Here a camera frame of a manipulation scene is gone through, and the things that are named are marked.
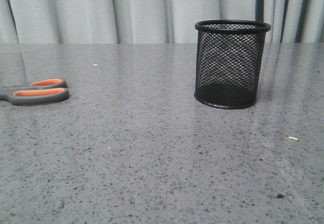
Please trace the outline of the grey orange handled scissors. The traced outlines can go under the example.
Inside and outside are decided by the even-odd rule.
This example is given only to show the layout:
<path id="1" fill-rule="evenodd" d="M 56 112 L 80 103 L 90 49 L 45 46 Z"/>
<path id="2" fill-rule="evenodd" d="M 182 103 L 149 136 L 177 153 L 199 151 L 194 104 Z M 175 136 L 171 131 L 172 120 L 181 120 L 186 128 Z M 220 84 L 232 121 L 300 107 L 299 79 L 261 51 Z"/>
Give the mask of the grey orange handled scissors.
<path id="1" fill-rule="evenodd" d="M 17 106 L 57 103 L 68 97 L 67 83 L 60 78 L 40 80 L 28 85 L 1 87 L 1 100 Z"/>

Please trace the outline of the black mesh pen bucket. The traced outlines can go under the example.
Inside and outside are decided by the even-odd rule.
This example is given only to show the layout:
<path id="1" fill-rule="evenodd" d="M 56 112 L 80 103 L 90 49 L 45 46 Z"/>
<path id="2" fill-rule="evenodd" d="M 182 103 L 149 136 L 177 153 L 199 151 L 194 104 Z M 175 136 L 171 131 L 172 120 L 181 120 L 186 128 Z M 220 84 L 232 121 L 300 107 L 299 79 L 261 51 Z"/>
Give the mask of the black mesh pen bucket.
<path id="1" fill-rule="evenodd" d="M 268 23 L 247 20 L 206 20 L 198 32 L 195 92 L 197 101 L 223 109 L 256 103 Z"/>

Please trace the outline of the small black debris speck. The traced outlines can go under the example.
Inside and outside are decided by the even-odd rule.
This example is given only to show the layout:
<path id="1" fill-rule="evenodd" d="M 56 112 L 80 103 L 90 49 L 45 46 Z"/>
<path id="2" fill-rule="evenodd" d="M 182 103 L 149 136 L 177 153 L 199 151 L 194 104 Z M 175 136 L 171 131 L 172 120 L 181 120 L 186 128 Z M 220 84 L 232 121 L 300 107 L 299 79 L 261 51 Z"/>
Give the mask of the small black debris speck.
<path id="1" fill-rule="evenodd" d="M 284 195 L 283 194 L 277 194 L 276 198 L 277 199 L 283 199 L 284 198 Z"/>

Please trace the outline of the grey pleated curtain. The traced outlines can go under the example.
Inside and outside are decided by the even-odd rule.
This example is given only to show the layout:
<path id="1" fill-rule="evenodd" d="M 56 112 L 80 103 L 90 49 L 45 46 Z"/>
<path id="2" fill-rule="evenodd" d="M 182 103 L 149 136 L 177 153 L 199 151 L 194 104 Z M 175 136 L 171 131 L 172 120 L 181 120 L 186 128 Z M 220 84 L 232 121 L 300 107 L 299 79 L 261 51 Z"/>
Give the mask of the grey pleated curtain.
<path id="1" fill-rule="evenodd" d="M 1 43 L 195 43 L 215 19 L 266 22 L 268 43 L 323 41 L 323 0 L 1 0 Z"/>

